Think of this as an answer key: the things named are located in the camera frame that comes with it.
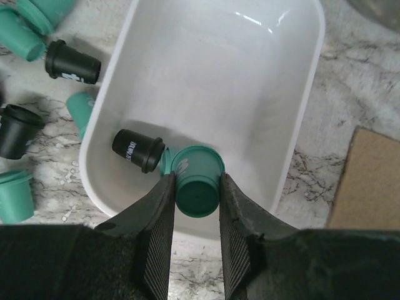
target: printed label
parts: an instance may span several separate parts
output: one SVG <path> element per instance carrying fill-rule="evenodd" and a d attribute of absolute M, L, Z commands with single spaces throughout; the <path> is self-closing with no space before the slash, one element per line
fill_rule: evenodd
<path fill-rule="evenodd" d="M 176 176 L 180 176 L 185 173 L 185 170 L 189 167 L 188 159 L 185 158 L 177 164 Z"/>
<path fill-rule="evenodd" d="M 127 151 L 126 151 L 126 154 L 125 154 L 125 158 L 128 160 L 128 161 L 130 161 L 131 160 L 131 158 L 132 158 L 132 154 L 133 154 L 133 151 L 135 150 L 135 148 L 136 148 L 136 143 L 135 142 L 131 142 L 130 144 L 129 144 L 129 146 L 127 147 Z"/>
<path fill-rule="evenodd" d="M 71 79 L 75 81 L 79 81 L 80 83 L 85 83 L 85 80 L 76 74 L 66 74 L 66 73 L 61 73 L 61 76 L 65 79 Z"/>

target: white marble surface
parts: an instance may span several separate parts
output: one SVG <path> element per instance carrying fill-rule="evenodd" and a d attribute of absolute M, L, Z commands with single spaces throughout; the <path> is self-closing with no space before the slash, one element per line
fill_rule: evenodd
<path fill-rule="evenodd" d="M 276 215 L 299 228 L 323 227 L 356 126 L 400 139 L 400 36 L 373 24 L 344 0 L 321 0 L 326 38 L 296 151 Z M 105 66 L 129 0 L 80 0 L 50 39 L 102 59 Z M 78 131 L 65 108 L 76 91 L 98 87 L 52 80 L 43 60 L 28 63 L 0 48 L 0 88 L 6 102 L 23 104 L 47 126 L 20 161 L 0 161 L 0 171 L 26 167 L 34 174 L 36 212 L 27 223 L 85 223 L 107 217 L 87 198 L 78 166 Z M 221 250 L 174 240 L 170 299 L 222 299 Z"/>

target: teal cup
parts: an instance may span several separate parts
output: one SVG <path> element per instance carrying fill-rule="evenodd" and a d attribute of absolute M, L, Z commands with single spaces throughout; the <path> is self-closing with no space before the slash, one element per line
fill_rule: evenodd
<path fill-rule="evenodd" d="M 179 151 L 172 160 L 176 175 L 176 206 L 185 215 L 203 218 L 219 205 L 219 180 L 224 161 L 212 148 L 191 146 Z"/>
<path fill-rule="evenodd" d="M 87 92 L 77 92 L 67 100 L 67 108 L 79 129 L 79 137 L 83 137 L 93 111 L 94 98 Z"/>
<path fill-rule="evenodd" d="M 0 174 L 0 219 L 4 224 L 16 224 L 33 216 L 31 178 L 26 170 Z"/>
<path fill-rule="evenodd" d="M 51 34 L 73 10 L 76 0 L 17 0 L 17 10 L 42 35 Z"/>
<path fill-rule="evenodd" d="M 171 173 L 172 163 L 173 163 L 175 154 L 176 154 L 176 151 L 169 147 L 167 149 L 165 149 L 164 152 L 162 153 L 161 159 L 160 159 L 160 176 L 161 177 Z"/>
<path fill-rule="evenodd" d="M 46 45 L 13 8 L 0 5 L 0 44 L 27 61 L 35 61 L 44 54 Z"/>

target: cup rim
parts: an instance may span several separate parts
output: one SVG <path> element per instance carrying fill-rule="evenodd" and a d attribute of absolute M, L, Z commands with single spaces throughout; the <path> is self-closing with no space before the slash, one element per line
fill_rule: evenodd
<path fill-rule="evenodd" d="M 54 69 L 53 69 L 54 60 L 56 59 L 59 48 L 63 47 L 63 46 L 67 46 L 67 43 L 65 41 L 63 41 L 62 39 L 59 39 L 58 41 L 51 42 L 47 49 L 44 67 L 46 69 L 46 72 L 53 79 L 58 78 L 56 75 L 54 75 Z"/>
<path fill-rule="evenodd" d="M 12 185 L 15 185 L 15 184 L 24 183 L 26 181 L 29 181 L 32 177 L 33 177 L 33 175 L 29 173 L 29 174 L 27 174 L 26 176 L 24 176 L 22 178 L 17 178 L 15 180 L 11 180 L 11 181 L 0 183 L 0 189 L 9 187 L 9 186 L 12 186 Z"/>
<path fill-rule="evenodd" d="M 185 177 L 182 181 L 176 183 L 176 189 L 181 189 L 183 186 L 193 183 L 193 182 L 202 182 L 206 183 L 214 188 L 215 191 L 218 191 L 219 183 L 212 180 L 210 177 L 206 175 L 190 175 L 189 177 Z"/>
<path fill-rule="evenodd" d="M 24 178 L 29 174 L 26 169 L 10 170 L 0 174 L 0 185 L 16 179 Z"/>
<path fill-rule="evenodd" d="M 14 14 L 18 15 L 18 11 L 11 6 L 5 5 L 5 4 L 0 4 L 0 12 L 1 11 L 12 11 Z"/>
<path fill-rule="evenodd" d="M 20 111 L 24 111 L 26 114 L 30 114 L 31 116 L 34 115 L 35 118 L 37 118 L 36 122 L 31 122 L 30 121 L 25 121 L 21 118 L 21 116 L 18 115 L 18 112 L 16 112 L 16 110 L 20 110 Z M 4 119 L 10 119 L 13 122 L 17 122 L 19 124 L 23 124 L 25 126 L 31 126 L 36 128 L 37 130 L 42 130 L 45 127 L 45 123 L 42 119 L 41 116 L 39 116 L 38 114 L 22 107 L 22 106 L 18 106 L 18 105 L 14 105 L 14 104 L 8 104 L 6 106 L 6 108 L 4 108 L 4 111 L 2 112 L 2 118 Z"/>
<path fill-rule="evenodd" d="M 39 34 L 46 35 L 52 34 L 54 32 L 54 27 L 50 23 L 49 19 L 30 0 L 18 0 L 16 3 L 16 8 L 17 12 L 19 12 L 24 17 L 24 19 L 31 23 L 35 27 L 35 29 L 39 30 Z M 32 23 L 27 16 L 31 17 L 35 21 L 39 21 L 40 24 L 38 24 L 37 22 Z"/>
<path fill-rule="evenodd" d="M 184 154 L 186 152 L 189 152 L 189 151 L 200 150 L 200 149 L 201 150 L 206 150 L 209 153 L 212 153 L 213 155 L 215 155 L 219 159 L 219 162 L 220 162 L 219 166 L 220 166 L 220 169 L 221 169 L 221 173 L 225 172 L 225 163 L 224 163 L 224 160 L 222 159 L 221 155 L 216 150 L 214 150 L 213 148 L 211 148 L 211 147 L 209 147 L 207 145 L 202 145 L 202 144 L 186 147 L 186 148 L 180 150 L 178 153 L 176 153 L 175 156 L 174 156 L 174 159 L 172 160 L 172 163 L 171 163 L 171 170 L 174 171 L 174 163 L 176 162 L 178 156 L 180 156 L 180 155 L 182 155 L 182 154 Z"/>

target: plastic cup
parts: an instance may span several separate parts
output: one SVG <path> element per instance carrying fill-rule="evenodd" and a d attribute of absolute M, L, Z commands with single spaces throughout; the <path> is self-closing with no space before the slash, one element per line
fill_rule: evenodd
<path fill-rule="evenodd" d="M 179 151 L 173 161 L 176 173 L 176 206 L 185 215 L 203 218 L 219 205 L 219 179 L 225 171 L 220 155 L 207 146 Z"/>
<path fill-rule="evenodd" d="M 68 111 L 79 129 L 81 140 L 83 140 L 85 135 L 93 106 L 94 98 L 87 92 L 77 92 L 67 100 Z"/>
<path fill-rule="evenodd" d="M 141 167 L 143 173 L 155 170 L 164 149 L 165 144 L 160 137 L 152 139 L 127 129 L 120 130 L 112 143 L 116 154 Z"/>
<path fill-rule="evenodd" d="M 165 149 L 164 152 L 162 153 L 161 160 L 160 160 L 160 176 L 161 177 L 168 175 L 172 172 L 172 163 L 173 163 L 175 154 L 176 154 L 176 151 L 171 148 Z"/>
<path fill-rule="evenodd" d="M 44 122 L 34 112 L 9 104 L 2 112 L 0 125 L 0 156 L 20 159 L 43 129 Z"/>
<path fill-rule="evenodd" d="M 46 46 L 13 8 L 0 5 L 0 44 L 27 61 L 35 61 Z"/>
<path fill-rule="evenodd" d="M 16 224 L 33 216 L 31 178 L 25 170 L 0 174 L 0 219 L 4 224 Z"/>
<path fill-rule="evenodd" d="M 17 10 L 35 31 L 46 35 L 73 10 L 76 0 L 17 0 Z"/>
<path fill-rule="evenodd" d="M 65 78 L 95 84 L 100 76 L 101 61 L 68 47 L 63 40 L 52 42 L 47 49 L 46 72 L 51 78 Z"/>

